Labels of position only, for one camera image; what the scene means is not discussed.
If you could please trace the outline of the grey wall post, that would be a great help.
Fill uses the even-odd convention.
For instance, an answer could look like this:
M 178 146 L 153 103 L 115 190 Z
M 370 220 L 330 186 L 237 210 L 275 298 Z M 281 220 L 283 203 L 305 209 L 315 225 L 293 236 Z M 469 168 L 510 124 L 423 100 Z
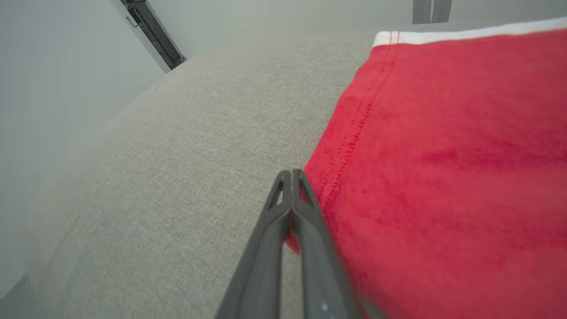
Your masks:
M 447 23 L 452 0 L 412 0 L 412 24 Z

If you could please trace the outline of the dark grey wall base rail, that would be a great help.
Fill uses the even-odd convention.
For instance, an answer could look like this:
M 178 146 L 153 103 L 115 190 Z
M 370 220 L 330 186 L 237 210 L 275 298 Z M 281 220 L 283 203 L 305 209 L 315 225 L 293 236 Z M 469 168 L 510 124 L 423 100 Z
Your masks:
M 126 10 L 126 21 L 165 73 L 186 61 L 148 0 L 119 1 Z

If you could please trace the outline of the red and white shorts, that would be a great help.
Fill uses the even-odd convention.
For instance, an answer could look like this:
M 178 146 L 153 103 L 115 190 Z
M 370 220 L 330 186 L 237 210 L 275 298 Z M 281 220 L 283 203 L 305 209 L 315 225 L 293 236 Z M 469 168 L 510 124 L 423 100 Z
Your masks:
M 304 169 L 388 319 L 567 319 L 567 16 L 377 32 Z

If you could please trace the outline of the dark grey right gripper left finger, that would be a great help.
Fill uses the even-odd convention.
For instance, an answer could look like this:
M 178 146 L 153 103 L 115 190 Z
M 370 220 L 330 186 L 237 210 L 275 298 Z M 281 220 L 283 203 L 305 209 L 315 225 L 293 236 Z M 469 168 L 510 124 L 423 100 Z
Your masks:
M 282 246 L 290 232 L 291 172 L 277 174 L 215 319 L 279 319 Z

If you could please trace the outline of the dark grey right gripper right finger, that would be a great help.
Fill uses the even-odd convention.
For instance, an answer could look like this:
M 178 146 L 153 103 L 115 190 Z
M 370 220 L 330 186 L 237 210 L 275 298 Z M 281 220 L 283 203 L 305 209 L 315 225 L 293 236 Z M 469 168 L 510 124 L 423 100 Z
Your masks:
M 291 172 L 291 210 L 302 261 L 304 319 L 359 319 L 360 309 L 314 190 Z

